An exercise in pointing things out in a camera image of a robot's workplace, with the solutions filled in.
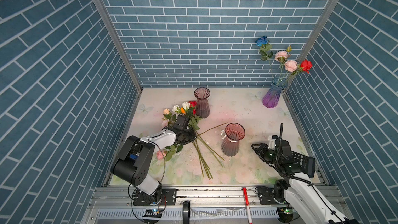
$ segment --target robotic arm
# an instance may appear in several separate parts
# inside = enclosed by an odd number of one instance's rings
[[[251,147],[269,166],[283,177],[274,186],[274,199],[288,202],[307,224],[359,224],[348,220],[314,186],[315,159],[290,149],[289,142],[282,139],[283,124],[279,137],[274,135],[267,144],[252,144]]]
[[[194,141],[196,134],[188,128],[188,123],[189,119],[181,114],[172,127],[165,127],[150,137],[128,137],[111,166],[112,174],[143,191],[152,203],[159,202],[162,184],[148,174],[152,156],[167,146]]]

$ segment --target floral tablecloth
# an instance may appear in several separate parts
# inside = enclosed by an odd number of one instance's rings
[[[196,100],[195,89],[144,89],[138,103],[137,111],[132,120],[128,136],[145,137],[159,132],[162,124],[163,110],[181,105],[182,102]],[[209,185],[209,184],[257,184],[274,183],[281,177],[275,169],[262,162],[250,147],[253,143],[268,143],[269,135],[278,135],[280,123],[283,123],[283,139],[287,140],[291,149],[307,155],[297,128],[291,119],[287,106],[281,97],[275,108],[269,109],[262,105],[262,97],[268,89],[223,89],[210,88],[210,116],[200,120],[199,133],[219,124],[236,122],[246,131],[240,141],[239,152],[227,157],[221,151],[221,130],[217,127],[203,134],[202,138],[220,154],[224,168],[212,156],[208,149],[199,143],[202,155],[210,167],[212,179],[206,174],[202,176],[198,154],[193,144],[187,144],[171,160],[166,162],[166,173],[163,185]],[[160,180],[164,168],[163,157],[154,154],[149,173]],[[122,179],[112,176],[111,185],[127,185]]]

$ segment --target vase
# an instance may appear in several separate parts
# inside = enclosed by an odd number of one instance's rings
[[[207,118],[210,114],[209,102],[207,101],[210,96],[210,90],[206,87],[198,87],[194,95],[196,97],[196,115],[200,118]]]
[[[279,98],[281,97],[281,92],[286,86],[286,78],[273,78],[271,88],[263,98],[263,105],[268,108],[276,107],[279,102]]]
[[[239,142],[245,137],[245,129],[238,123],[231,123],[221,130],[222,152],[228,157],[235,156],[239,151]]]

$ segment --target pen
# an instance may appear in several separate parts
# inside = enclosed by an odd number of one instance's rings
[[[248,213],[248,220],[249,224],[253,224],[253,221],[251,220],[251,214],[250,214],[250,207],[249,207],[249,199],[248,199],[248,193],[245,187],[243,187],[243,193],[245,195],[245,200],[246,200],[246,211]]]

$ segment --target brick wall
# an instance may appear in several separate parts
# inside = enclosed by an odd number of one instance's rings
[[[340,0],[289,88],[318,161],[363,223],[398,223],[398,0]]]
[[[103,1],[144,87],[269,87],[256,39],[274,52],[291,45],[296,58],[327,2]]]
[[[0,0],[0,223],[80,221],[136,93],[92,0]]]

